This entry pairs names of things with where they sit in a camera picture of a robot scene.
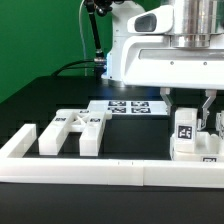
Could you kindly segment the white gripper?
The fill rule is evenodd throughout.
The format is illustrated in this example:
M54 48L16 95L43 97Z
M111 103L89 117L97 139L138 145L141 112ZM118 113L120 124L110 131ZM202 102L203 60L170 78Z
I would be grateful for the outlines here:
M170 88L211 89L197 120L202 131L216 90L224 90L224 35L214 35L209 48L172 48L168 36L133 36L123 47L121 79L125 85L161 87L167 114L173 105Z

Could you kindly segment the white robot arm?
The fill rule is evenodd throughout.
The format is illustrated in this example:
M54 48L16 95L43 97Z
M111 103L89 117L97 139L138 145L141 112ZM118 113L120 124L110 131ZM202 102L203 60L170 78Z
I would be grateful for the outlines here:
M224 0L159 0L150 11L133 0L112 5L112 48L103 78L118 86L204 89L198 119L224 90Z

